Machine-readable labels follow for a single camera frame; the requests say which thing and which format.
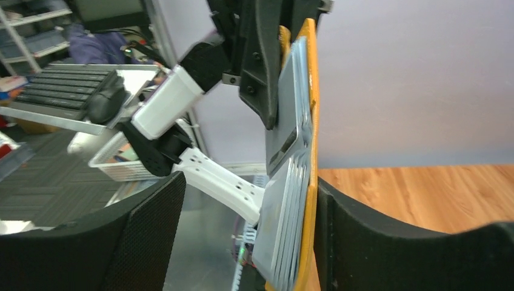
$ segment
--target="gray carpet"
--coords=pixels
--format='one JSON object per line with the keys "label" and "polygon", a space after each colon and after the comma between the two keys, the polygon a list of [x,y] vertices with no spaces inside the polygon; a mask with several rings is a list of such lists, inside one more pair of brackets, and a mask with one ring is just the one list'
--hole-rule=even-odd
{"label": "gray carpet", "polygon": [[66,152],[74,132],[26,135],[20,128],[2,130],[36,152],[0,182],[0,219],[31,220],[36,226],[57,226],[101,209],[119,186],[107,175]]}

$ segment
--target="black cable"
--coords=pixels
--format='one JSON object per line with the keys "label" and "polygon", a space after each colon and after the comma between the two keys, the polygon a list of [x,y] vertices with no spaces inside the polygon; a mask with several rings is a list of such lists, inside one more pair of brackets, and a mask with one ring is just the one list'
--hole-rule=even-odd
{"label": "black cable", "polygon": [[169,65],[167,64],[166,60],[164,60],[162,58],[162,56],[159,55],[159,53],[157,53],[154,49],[147,47],[146,45],[142,45],[142,44],[138,43],[137,41],[129,41],[127,45],[131,49],[135,49],[135,50],[141,52],[143,55],[148,56],[150,59],[154,60],[155,62],[160,63],[164,67],[170,68]]}
{"label": "black cable", "polygon": [[[103,30],[103,31],[96,32],[96,33],[111,33],[111,32],[128,33],[131,35],[136,35],[136,36],[139,36],[140,38],[144,39],[147,44],[151,44],[149,39],[146,38],[141,32],[138,32],[137,30],[130,29],[130,28]],[[164,62],[164,58],[151,45],[142,45],[142,46],[144,46],[147,50],[149,50],[151,52],[151,56],[146,54],[149,58],[153,59],[154,61],[160,62],[162,65],[165,65],[167,67],[167,65]]]}

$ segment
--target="computer mouse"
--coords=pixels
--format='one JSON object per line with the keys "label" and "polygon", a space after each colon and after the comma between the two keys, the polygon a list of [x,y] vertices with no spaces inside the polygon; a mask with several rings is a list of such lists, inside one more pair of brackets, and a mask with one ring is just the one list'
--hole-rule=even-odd
{"label": "computer mouse", "polygon": [[123,80],[123,77],[117,76],[90,98],[87,106],[89,121],[95,124],[106,124],[116,117],[127,97]]}

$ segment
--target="yellow tray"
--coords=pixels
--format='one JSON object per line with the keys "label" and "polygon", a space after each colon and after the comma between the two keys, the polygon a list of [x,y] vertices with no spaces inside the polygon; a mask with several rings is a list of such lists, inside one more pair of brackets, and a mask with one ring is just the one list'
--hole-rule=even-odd
{"label": "yellow tray", "polygon": [[[280,26],[280,41],[283,59],[290,52],[291,33],[287,28]],[[316,42],[316,22],[306,19],[298,38],[307,38],[307,65],[309,68],[309,98],[310,112],[313,123],[311,172],[307,199],[305,202],[304,224],[302,228],[302,243],[300,250],[300,265],[295,291],[321,290],[319,286],[318,270],[314,257],[314,228],[316,224],[316,203],[318,202],[318,129],[319,129],[319,74],[318,74],[318,45]],[[272,291],[271,284],[266,284],[266,290]]]}

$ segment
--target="white arm link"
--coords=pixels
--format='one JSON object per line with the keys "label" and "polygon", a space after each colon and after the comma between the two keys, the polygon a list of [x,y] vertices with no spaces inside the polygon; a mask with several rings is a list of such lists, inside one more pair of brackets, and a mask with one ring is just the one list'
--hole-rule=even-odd
{"label": "white arm link", "polygon": [[258,222],[263,188],[218,165],[198,148],[185,150],[180,159],[182,162],[175,165],[173,171],[184,172],[188,185],[225,204],[251,225]]}

